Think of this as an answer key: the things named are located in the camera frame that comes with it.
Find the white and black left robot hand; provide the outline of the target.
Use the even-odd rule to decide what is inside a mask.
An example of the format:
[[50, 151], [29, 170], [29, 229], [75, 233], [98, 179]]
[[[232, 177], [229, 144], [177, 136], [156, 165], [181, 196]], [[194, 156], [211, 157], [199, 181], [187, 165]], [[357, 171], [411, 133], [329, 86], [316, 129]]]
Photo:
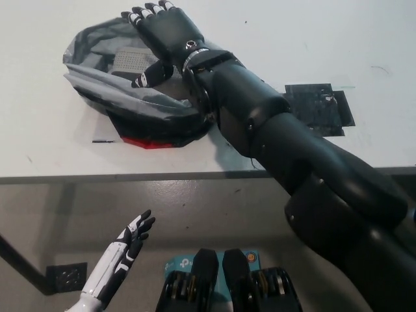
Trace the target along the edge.
[[151, 210], [131, 221], [108, 245], [87, 279], [82, 293], [99, 300], [103, 307], [107, 307], [133, 266], [154, 222]]

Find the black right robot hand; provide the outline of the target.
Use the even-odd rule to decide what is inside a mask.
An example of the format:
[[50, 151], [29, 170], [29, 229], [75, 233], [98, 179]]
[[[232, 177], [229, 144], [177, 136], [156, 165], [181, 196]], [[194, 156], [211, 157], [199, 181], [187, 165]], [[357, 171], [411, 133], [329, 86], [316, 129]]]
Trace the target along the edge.
[[157, 62], [132, 82], [134, 88], [158, 86], [169, 80], [174, 70], [182, 74], [194, 55], [209, 50], [197, 26], [171, 1], [135, 6], [121, 17], [157, 57]]

